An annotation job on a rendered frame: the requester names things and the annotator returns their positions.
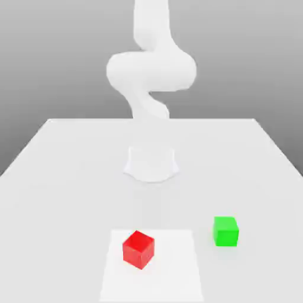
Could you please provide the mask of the small red cube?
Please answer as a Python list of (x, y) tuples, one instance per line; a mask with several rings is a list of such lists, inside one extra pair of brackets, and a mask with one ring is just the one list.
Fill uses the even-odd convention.
[(154, 256), (154, 238), (138, 230), (123, 242), (123, 261), (143, 270)]

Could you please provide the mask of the small green cube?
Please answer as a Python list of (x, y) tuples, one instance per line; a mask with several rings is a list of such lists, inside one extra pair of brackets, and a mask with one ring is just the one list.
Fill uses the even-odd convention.
[(216, 246), (236, 247), (239, 227), (234, 217), (215, 216), (213, 225), (213, 239)]

